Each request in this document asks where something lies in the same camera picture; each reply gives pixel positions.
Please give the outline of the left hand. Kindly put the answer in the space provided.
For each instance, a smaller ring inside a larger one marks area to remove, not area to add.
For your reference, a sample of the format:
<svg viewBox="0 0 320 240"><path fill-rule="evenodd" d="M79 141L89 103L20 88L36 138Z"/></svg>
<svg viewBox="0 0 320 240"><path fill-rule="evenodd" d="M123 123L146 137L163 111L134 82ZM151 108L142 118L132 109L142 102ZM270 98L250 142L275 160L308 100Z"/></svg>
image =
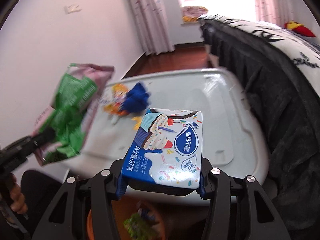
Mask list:
<svg viewBox="0 0 320 240"><path fill-rule="evenodd" d="M21 187L17 184L15 175L12 173L7 175L4 179L4 185L9 191L9 195L12 200L12 203L10 205L12 211L16 212L19 215L25 215L28 211L28 207L25 203L25 196L21 192Z"/></svg>

